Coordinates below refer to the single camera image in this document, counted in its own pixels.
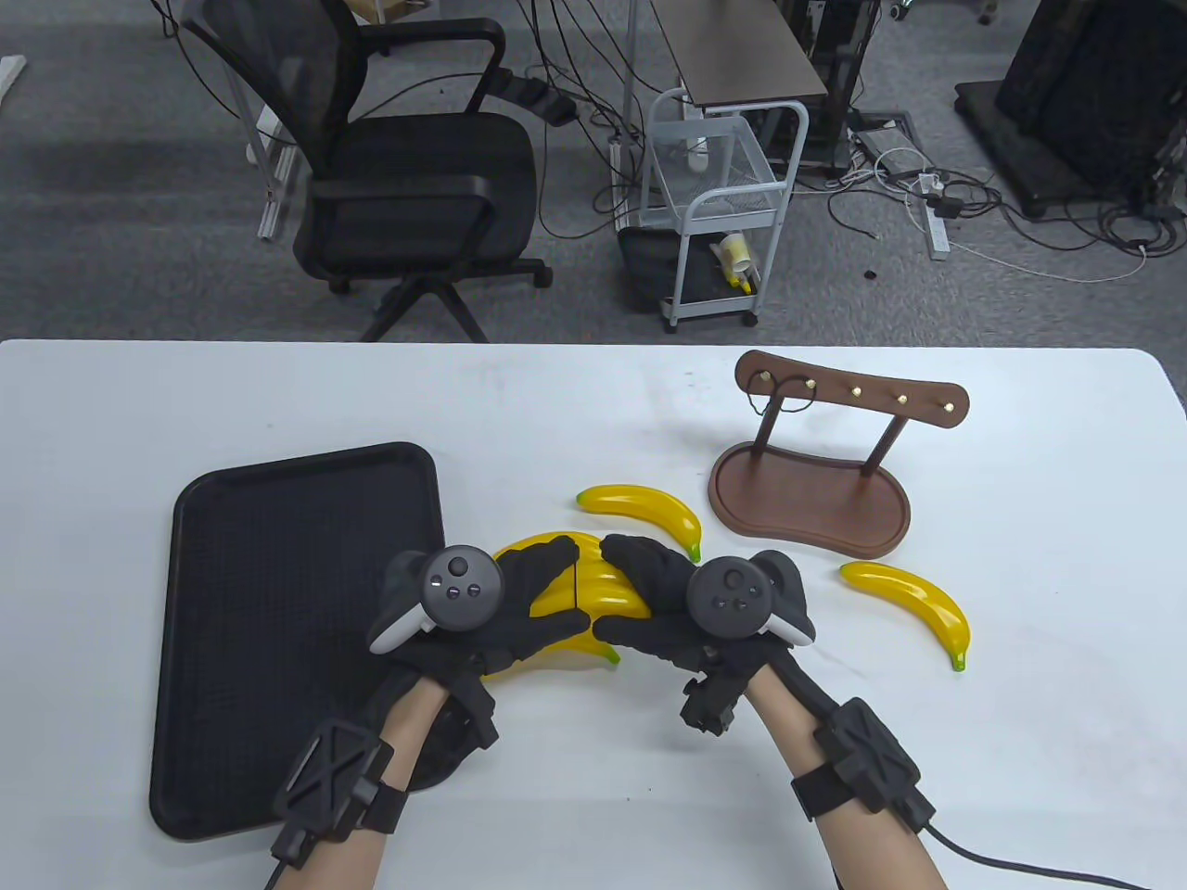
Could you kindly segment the person's right hand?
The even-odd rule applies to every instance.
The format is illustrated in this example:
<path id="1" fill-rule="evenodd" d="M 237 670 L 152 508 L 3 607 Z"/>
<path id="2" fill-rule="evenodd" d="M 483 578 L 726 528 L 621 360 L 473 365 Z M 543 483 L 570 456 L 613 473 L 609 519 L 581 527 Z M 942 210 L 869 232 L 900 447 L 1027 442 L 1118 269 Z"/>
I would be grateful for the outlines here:
<path id="1" fill-rule="evenodd" d="M 704 631 L 691 618 L 686 590 L 694 564 L 649 538 L 611 534 L 601 541 L 602 558 L 618 568 L 650 610 L 648 619 L 607 616 L 594 619 L 594 637 L 660 657 L 683 670 L 726 674 L 748 682 L 768 665 L 793 665 L 783 642 L 763 634 L 728 641 Z"/>

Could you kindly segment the person's left hand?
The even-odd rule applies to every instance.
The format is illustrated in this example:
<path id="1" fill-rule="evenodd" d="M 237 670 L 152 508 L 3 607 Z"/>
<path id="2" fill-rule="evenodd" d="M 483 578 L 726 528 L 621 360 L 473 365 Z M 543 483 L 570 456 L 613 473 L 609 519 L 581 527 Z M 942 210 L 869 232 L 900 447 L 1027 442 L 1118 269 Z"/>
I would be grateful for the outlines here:
<path id="1" fill-rule="evenodd" d="M 369 650 L 444 688 L 508 670 L 591 627 L 575 603 L 531 615 L 578 558 L 580 547 L 567 535 L 500 558 L 470 545 L 402 553 L 387 568 Z"/>

